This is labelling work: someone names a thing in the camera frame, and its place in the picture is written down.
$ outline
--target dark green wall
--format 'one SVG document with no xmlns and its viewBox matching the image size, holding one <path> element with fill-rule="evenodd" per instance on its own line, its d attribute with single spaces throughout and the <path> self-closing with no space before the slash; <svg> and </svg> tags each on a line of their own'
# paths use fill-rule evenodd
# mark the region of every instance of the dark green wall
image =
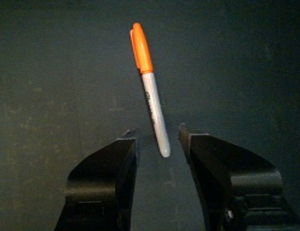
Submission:
<svg viewBox="0 0 300 231">
<path fill-rule="evenodd" d="M 300 1 L 284 2 L 0 1 L 0 230 L 54 229 L 70 170 L 135 127 L 133 230 L 202 229 L 181 122 L 278 166 L 300 216 Z M 131 54 L 135 22 L 157 70 L 166 160 Z"/>
</svg>

